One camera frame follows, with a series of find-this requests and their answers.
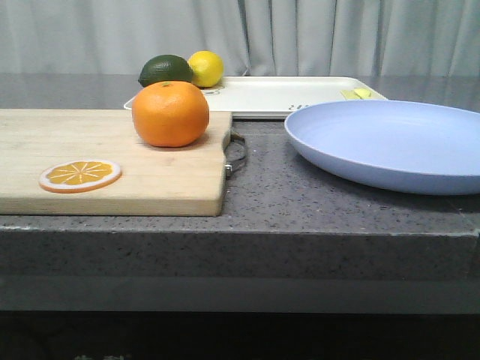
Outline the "orange slice coaster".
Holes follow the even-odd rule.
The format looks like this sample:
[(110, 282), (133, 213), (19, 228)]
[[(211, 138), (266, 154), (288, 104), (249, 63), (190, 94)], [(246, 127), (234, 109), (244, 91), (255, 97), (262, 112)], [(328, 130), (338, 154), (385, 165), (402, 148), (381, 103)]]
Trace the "orange slice coaster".
[(122, 176), (121, 167), (101, 159), (74, 160), (44, 170), (38, 184), (45, 191), (75, 194), (103, 188)]

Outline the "yellow plastic knife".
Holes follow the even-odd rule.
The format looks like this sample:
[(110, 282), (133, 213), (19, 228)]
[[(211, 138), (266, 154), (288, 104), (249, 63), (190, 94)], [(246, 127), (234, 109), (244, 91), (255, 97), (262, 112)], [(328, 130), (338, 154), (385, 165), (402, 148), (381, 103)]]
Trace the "yellow plastic knife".
[(359, 96), (353, 90), (341, 90), (340, 93), (346, 100), (358, 100)]

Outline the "light blue plate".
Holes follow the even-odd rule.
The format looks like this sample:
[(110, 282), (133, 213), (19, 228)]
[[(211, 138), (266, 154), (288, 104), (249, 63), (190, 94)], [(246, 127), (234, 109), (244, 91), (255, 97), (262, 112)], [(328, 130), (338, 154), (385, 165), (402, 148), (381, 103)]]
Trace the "light blue plate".
[(479, 114), (399, 100), (321, 103), (284, 122), (295, 150), (331, 174), (425, 195), (479, 193)]

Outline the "cream rectangular tray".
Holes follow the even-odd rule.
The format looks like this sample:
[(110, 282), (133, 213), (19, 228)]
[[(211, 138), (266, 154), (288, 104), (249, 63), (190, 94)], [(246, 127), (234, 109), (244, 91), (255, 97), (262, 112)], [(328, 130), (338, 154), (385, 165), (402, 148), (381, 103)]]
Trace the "cream rectangular tray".
[(338, 76), (224, 76), (201, 92), (209, 110), (233, 119), (283, 120), (310, 105), (346, 101), (341, 90), (368, 89), (369, 100), (384, 100), (361, 80)]

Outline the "orange fruit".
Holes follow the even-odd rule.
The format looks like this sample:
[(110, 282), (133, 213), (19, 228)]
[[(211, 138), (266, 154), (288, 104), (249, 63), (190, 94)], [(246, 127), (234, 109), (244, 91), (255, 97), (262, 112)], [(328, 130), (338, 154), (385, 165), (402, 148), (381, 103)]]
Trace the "orange fruit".
[(209, 126), (209, 105), (193, 84), (156, 82), (133, 99), (133, 126), (147, 144), (177, 148), (198, 140)]

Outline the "grey curtain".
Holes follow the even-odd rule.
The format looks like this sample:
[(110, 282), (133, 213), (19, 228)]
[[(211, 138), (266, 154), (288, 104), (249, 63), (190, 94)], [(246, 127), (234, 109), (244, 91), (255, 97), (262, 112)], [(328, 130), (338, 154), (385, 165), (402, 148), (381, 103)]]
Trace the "grey curtain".
[(479, 75), (477, 1), (3, 1), (4, 73), (137, 74), (210, 50), (228, 75)]

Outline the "green lime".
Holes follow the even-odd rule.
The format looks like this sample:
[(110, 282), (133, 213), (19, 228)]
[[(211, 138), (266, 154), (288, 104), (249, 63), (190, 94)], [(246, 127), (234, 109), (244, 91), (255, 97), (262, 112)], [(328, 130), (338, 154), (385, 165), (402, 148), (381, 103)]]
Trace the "green lime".
[(193, 71), (187, 61), (178, 55), (158, 55), (148, 60), (140, 72), (138, 83), (142, 87), (163, 81), (190, 83)]

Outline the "yellow plastic fork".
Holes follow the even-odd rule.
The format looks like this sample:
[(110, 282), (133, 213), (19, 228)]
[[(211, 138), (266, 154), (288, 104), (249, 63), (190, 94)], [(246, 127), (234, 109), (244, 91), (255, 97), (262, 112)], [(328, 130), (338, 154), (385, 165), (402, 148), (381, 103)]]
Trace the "yellow plastic fork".
[(371, 91), (367, 88), (354, 88), (353, 93), (360, 99), (370, 99)]

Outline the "yellow lemon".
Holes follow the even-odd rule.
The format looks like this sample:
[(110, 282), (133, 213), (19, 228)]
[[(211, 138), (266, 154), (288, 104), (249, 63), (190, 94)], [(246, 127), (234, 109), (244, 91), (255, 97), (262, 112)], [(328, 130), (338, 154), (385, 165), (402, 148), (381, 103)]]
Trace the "yellow lemon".
[(187, 63), (193, 71), (192, 83), (200, 88), (215, 86), (224, 73), (223, 60), (215, 52), (207, 50), (195, 52)]

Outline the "wooden cutting board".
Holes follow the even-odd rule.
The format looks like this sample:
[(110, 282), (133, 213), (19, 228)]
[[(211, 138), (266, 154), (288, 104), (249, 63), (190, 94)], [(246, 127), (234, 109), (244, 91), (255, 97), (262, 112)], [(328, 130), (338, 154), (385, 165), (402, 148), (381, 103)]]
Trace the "wooden cutting board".
[[(3, 109), (1, 213), (219, 215), (231, 126), (228, 112), (212, 112), (196, 142), (159, 148), (138, 137), (125, 109)], [(120, 178), (82, 193), (41, 188), (44, 170), (89, 160), (118, 164)]]

